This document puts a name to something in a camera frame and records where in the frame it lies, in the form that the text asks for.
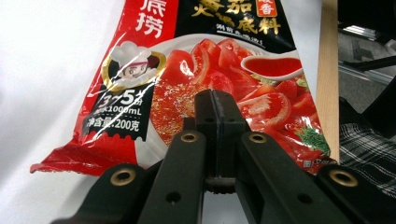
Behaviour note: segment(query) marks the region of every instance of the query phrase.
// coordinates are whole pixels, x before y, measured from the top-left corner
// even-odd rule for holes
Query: hot pot soup base package
[[[333,162],[278,0],[126,0],[72,140],[31,172],[148,168],[205,89],[230,93],[304,170]]]

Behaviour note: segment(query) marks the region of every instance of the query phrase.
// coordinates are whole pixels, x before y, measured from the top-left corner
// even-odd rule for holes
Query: cartoon chef logo
[[[117,74],[110,80],[112,89],[130,89],[155,77],[157,69],[149,67],[151,54],[151,50],[131,41],[124,41],[111,50],[109,59],[119,64]]]

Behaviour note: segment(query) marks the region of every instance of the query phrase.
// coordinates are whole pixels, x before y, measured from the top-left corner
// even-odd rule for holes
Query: green herb garnish
[[[318,133],[315,129],[310,127],[303,127],[296,133],[301,140],[309,147],[319,149],[324,154],[330,155],[330,148],[322,133]]]

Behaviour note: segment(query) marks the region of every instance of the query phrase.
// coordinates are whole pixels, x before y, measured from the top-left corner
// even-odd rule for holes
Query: tomato slice
[[[281,92],[271,92],[238,103],[242,116],[253,131],[262,132],[266,127],[283,128],[291,112],[288,97]]]
[[[220,71],[233,83],[235,101],[240,101],[260,86],[259,80],[253,78],[242,68],[229,65],[227,68],[221,68]]]
[[[217,61],[219,59],[221,48],[218,45],[216,45],[215,42],[213,42],[210,39],[204,39],[203,41],[201,41],[201,43],[199,43],[199,45],[203,49],[206,49],[206,51],[209,53],[209,57],[211,59],[213,59],[215,61]]]
[[[314,100],[310,92],[298,96],[291,107],[292,114],[296,116],[311,116],[317,112]]]
[[[297,83],[295,79],[284,80],[276,86],[276,90],[283,92],[291,100],[297,98]]]
[[[253,99],[253,98],[259,97],[261,95],[264,95],[266,93],[275,92],[275,91],[276,91],[276,89],[273,86],[267,85],[267,84],[262,84],[259,88],[257,88],[255,91],[246,95],[240,101],[246,101],[248,99]]]
[[[233,82],[217,70],[208,71],[203,84],[212,90],[228,92],[235,98]]]
[[[184,50],[173,50],[166,59],[166,68],[161,80],[170,85],[188,83],[193,79],[193,62],[190,54]]]
[[[205,79],[207,71],[212,64],[212,62],[209,60],[209,53],[204,47],[198,44],[192,50],[191,57],[194,64],[193,73],[195,76],[195,79],[192,81],[192,83],[202,83]]]

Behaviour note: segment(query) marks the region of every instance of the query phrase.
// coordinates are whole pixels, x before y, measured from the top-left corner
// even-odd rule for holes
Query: red tomato
[[[241,99],[241,101],[253,99],[253,98],[259,97],[261,95],[264,95],[266,93],[275,92],[275,91],[276,91],[276,89],[273,86],[267,85],[267,84],[262,84],[255,91],[251,92],[250,94],[246,95],[243,99]]]
[[[305,92],[297,97],[295,103],[291,107],[292,114],[296,116],[311,116],[316,113],[314,100],[310,92]]]
[[[221,48],[219,66],[240,66],[242,59],[251,56],[252,52],[242,48],[234,39],[227,38],[218,43]]]
[[[214,62],[219,59],[221,48],[217,46],[215,42],[210,39],[204,39],[199,45],[206,49],[209,53],[210,59],[215,60]]]
[[[233,83],[229,78],[219,71],[208,71],[203,85],[212,90],[228,92],[235,98]]]
[[[297,83],[294,79],[284,80],[276,86],[276,90],[284,93],[291,100],[297,98]]]
[[[166,59],[166,68],[161,80],[169,85],[188,83],[194,78],[193,62],[190,54],[184,50],[173,50]]]
[[[196,45],[191,52],[194,63],[193,73],[195,80],[192,83],[202,83],[212,62],[209,60],[209,53],[201,45]]]
[[[174,92],[170,85],[164,83],[157,85],[150,112],[155,130],[167,145],[170,144],[173,135],[180,132],[182,127],[182,119],[175,106],[178,96]]]
[[[238,103],[242,116],[253,131],[261,132],[266,127],[283,128],[291,108],[285,94],[271,92]]]
[[[253,78],[242,68],[230,64],[227,69],[222,68],[220,71],[222,71],[233,83],[235,101],[241,100],[260,86],[259,80]]]

